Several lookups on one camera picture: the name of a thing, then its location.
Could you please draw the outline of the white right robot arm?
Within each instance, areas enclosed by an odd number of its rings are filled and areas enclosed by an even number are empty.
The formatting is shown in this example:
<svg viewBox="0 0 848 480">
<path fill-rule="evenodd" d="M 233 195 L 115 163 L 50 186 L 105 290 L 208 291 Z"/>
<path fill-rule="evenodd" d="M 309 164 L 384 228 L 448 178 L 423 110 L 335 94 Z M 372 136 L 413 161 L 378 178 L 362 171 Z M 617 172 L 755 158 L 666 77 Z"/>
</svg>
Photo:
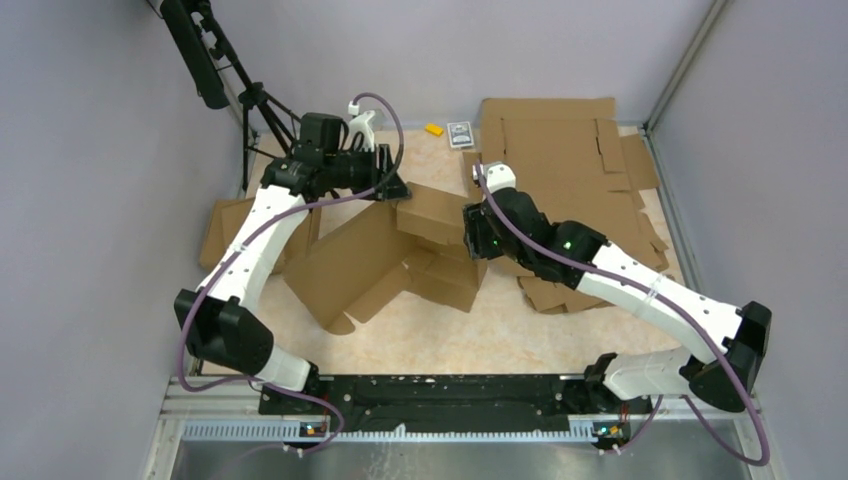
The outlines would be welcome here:
<svg viewBox="0 0 848 480">
<path fill-rule="evenodd" d="M 676 349 L 610 353 L 589 366 L 586 397 L 600 412 L 646 395 L 692 394 L 742 412 L 767 352 L 772 312 L 695 292 L 627 254 L 579 221 L 551 222 L 531 197 L 508 187 L 462 209 L 473 259 L 508 257 L 543 281 L 596 297 L 675 338 Z"/>
</svg>

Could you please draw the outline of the large cardboard box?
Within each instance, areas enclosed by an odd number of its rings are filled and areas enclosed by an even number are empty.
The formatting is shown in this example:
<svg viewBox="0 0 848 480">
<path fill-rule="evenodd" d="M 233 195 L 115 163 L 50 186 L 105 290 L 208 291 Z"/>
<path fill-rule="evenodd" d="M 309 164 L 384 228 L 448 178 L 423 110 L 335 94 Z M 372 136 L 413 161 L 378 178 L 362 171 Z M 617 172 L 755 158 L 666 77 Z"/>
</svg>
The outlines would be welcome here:
<svg viewBox="0 0 848 480">
<path fill-rule="evenodd" d="M 333 335 L 352 333 L 407 291 L 468 313 L 487 265 L 464 244 L 471 199 L 410 183 L 412 196 L 374 202 L 287 263 L 286 284 Z"/>
</svg>

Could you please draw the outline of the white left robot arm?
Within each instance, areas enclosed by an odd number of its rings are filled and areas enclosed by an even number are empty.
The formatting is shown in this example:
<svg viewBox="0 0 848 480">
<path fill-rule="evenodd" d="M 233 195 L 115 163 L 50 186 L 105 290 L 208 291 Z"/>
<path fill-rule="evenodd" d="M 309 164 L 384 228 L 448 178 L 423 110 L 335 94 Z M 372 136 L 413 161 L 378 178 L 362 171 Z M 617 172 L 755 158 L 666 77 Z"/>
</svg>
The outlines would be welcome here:
<svg viewBox="0 0 848 480">
<path fill-rule="evenodd" d="M 319 404 L 320 386 L 309 379 L 309 361 L 279 347 L 256 316 L 262 290 L 278 258 L 308 214 L 334 204 L 330 193 L 350 200 L 409 197 L 391 148 L 375 141 L 376 110 L 349 107 L 350 121 L 307 113 L 300 135 L 283 157 L 265 167 L 246 219 L 221 259 L 193 290 L 174 301 L 183 349 L 254 381 L 282 387 L 283 401 L 297 413 Z"/>
</svg>

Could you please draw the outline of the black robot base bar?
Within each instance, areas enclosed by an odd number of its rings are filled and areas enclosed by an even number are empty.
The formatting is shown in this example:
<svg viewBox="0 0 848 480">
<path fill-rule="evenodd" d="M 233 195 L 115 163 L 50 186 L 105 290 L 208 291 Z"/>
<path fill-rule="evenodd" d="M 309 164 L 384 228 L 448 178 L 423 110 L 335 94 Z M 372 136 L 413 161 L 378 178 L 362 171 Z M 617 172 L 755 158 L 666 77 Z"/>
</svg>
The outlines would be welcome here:
<svg viewBox="0 0 848 480">
<path fill-rule="evenodd" d="M 647 414 L 653 403 L 622 401 L 580 375 L 321 375 L 306 398 L 261 391 L 262 415 L 330 417 L 335 406 L 346 432 L 559 432 L 578 415 Z"/>
</svg>

